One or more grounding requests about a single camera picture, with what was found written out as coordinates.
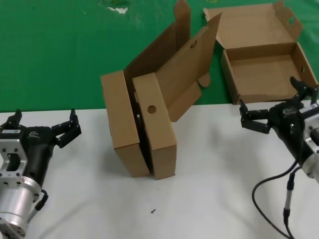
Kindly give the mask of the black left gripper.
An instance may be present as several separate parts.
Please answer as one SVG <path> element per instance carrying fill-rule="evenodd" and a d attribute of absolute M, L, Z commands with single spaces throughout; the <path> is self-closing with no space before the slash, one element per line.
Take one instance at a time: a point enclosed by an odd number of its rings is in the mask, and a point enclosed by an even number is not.
<path fill-rule="evenodd" d="M 20 140 L 27 158 L 23 176 L 33 179 L 42 187 L 55 145 L 63 148 L 82 133 L 78 116 L 72 108 L 69 121 L 54 125 L 52 129 L 48 126 L 19 127 L 21 118 L 21 110 L 9 116 L 0 129 L 18 129 L 20 132 L 2 131 L 0 138 Z"/>

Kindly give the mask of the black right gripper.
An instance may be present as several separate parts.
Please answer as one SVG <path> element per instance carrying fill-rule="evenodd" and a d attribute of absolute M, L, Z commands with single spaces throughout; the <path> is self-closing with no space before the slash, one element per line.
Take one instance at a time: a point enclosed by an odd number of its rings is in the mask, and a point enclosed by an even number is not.
<path fill-rule="evenodd" d="M 286 101 L 269 110 L 249 111 L 244 101 L 240 100 L 241 125 L 264 134 L 268 134 L 271 127 L 294 159 L 297 162 L 305 162 L 309 157 L 319 154 L 319 105 L 316 103 L 318 89 L 298 81 L 294 76 L 291 77 L 291 85 L 297 91 L 293 100 L 301 102 L 310 97 L 311 103 L 314 104 L 305 107 L 303 103 L 293 104 Z"/>

